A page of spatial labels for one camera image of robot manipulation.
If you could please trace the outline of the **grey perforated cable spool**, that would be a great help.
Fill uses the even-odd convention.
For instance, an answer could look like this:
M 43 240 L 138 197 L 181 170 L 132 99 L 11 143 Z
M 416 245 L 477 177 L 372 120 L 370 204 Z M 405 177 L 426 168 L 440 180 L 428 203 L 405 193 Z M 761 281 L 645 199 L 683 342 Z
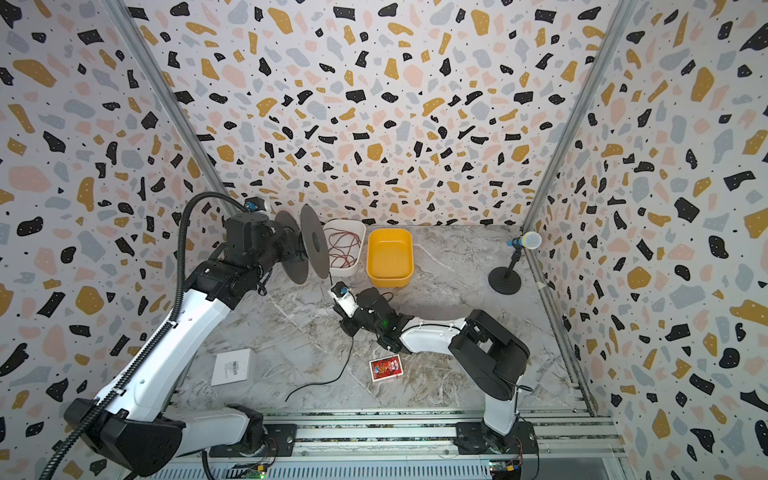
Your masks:
M 278 231 L 285 237 L 280 263 L 288 278 L 297 285 L 304 284 L 312 269 L 321 279 L 330 276 L 330 257 L 327 240 L 315 210 L 304 205 L 299 221 L 286 211 L 279 211 L 275 216 Z

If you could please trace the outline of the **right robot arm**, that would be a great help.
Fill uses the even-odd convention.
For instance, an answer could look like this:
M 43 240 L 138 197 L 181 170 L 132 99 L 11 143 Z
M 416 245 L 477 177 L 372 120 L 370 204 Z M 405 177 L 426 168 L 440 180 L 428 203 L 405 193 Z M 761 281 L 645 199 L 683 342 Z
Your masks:
M 485 311 L 475 309 L 456 320 L 427 320 L 396 312 L 374 287 L 354 294 L 339 282 L 330 294 L 348 336 L 369 332 L 395 356 L 451 356 L 483 392 L 482 421 L 456 426 L 454 444 L 461 454 L 521 454 L 534 446 L 533 429 L 519 425 L 518 409 L 530 349 Z

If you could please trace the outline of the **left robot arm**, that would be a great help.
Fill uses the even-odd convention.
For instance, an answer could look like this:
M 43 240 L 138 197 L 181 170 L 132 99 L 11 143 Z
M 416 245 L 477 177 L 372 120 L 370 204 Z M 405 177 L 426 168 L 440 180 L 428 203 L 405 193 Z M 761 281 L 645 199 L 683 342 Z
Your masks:
M 224 222 L 225 241 L 192 273 L 186 271 L 190 217 L 207 199 L 233 205 Z M 244 202 L 218 192 L 195 195 L 184 207 L 177 235 L 177 286 L 172 308 L 124 369 L 93 399 L 77 398 L 65 411 L 72 432 L 42 470 L 51 479 L 78 441 L 129 472 L 149 477 L 171 460 L 213 447 L 231 446 L 240 454 L 269 444 L 262 413 L 242 405 L 174 417 L 165 410 L 177 381 L 213 329 L 255 291 L 266 292 L 275 266 L 297 267 L 306 281 L 309 262 L 299 222 L 288 211 L 266 212 L 263 199 Z

